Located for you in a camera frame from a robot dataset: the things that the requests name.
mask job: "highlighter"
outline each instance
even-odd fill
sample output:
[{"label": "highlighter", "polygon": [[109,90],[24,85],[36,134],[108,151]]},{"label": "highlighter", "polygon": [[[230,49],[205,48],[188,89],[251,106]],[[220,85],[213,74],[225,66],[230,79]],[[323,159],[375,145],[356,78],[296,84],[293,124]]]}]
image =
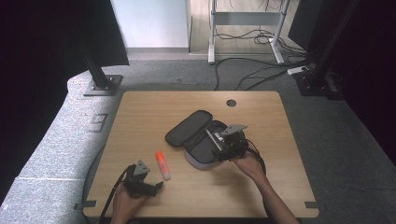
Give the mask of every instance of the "highlighter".
[{"label": "highlighter", "polygon": [[160,164],[161,172],[163,173],[163,179],[169,180],[171,178],[171,174],[169,173],[168,167],[166,166],[165,159],[163,158],[163,153],[158,151],[155,153],[157,157],[158,164]]}]

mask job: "metal bracket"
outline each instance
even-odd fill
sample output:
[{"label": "metal bracket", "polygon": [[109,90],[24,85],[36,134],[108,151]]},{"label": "metal bracket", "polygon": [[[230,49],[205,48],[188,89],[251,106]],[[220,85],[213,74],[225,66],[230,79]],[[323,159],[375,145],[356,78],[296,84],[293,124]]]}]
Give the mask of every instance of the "metal bracket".
[{"label": "metal bracket", "polygon": [[148,174],[149,171],[150,169],[147,167],[147,165],[139,160],[137,162],[136,168],[134,169],[134,175]]},{"label": "metal bracket", "polygon": [[240,124],[232,124],[230,126],[228,126],[222,133],[222,136],[227,136],[227,135],[231,135],[233,133],[237,133],[240,132],[244,129],[246,129],[248,126],[247,125],[240,125]]},{"label": "metal bracket", "polygon": [[84,96],[113,96],[116,94],[117,88],[122,82],[122,75],[106,75],[106,87],[97,87],[93,80],[85,90]]}]

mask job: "small black object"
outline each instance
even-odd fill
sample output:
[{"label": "small black object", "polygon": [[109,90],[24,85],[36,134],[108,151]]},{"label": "small black object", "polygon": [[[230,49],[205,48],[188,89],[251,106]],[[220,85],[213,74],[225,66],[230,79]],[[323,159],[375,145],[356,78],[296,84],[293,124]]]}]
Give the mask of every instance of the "small black object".
[{"label": "small black object", "polygon": [[219,161],[227,161],[235,157],[243,157],[248,149],[248,141],[245,134],[240,131],[224,136],[224,147],[222,151],[215,153]]},{"label": "small black object", "polygon": [[146,184],[143,180],[146,178],[148,173],[143,174],[135,174],[136,165],[130,165],[127,168],[126,176],[124,179],[123,185],[128,190],[130,196],[137,195],[147,195],[151,197],[155,197],[158,193],[158,190],[163,186],[163,182],[156,184],[155,186]]}]

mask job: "power strip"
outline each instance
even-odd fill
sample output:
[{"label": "power strip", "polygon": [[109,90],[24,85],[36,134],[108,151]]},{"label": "power strip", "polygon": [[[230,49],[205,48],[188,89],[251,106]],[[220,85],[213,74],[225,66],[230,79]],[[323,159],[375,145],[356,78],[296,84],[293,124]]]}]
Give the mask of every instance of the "power strip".
[{"label": "power strip", "polygon": [[306,66],[301,66],[301,67],[296,67],[296,68],[291,68],[288,70],[289,75],[294,75],[296,73],[302,73],[305,71],[308,71],[309,69]]}]

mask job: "wooden table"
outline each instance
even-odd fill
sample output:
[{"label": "wooden table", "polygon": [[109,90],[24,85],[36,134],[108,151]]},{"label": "wooden table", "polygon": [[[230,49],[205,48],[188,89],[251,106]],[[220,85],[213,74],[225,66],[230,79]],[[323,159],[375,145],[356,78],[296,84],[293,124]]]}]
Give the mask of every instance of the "wooden table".
[{"label": "wooden table", "polygon": [[[228,106],[235,100],[236,106]],[[146,183],[163,180],[155,152],[165,156],[171,179],[137,217],[266,217],[254,183],[230,161],[208,171],[192,167],[183,148],[164,137],[192,112],[203,109],[226,124],[246,124],[244,130],[265,160],[274,189],[297,217],[316,217],[305,169],[279,94],[275,91],[128,91],[120,103],[88,201],[88,217],[99,217],[109,192],[122,171],[143,162],[151,169]],[[106,213],[112,216],[110,206]]]}]

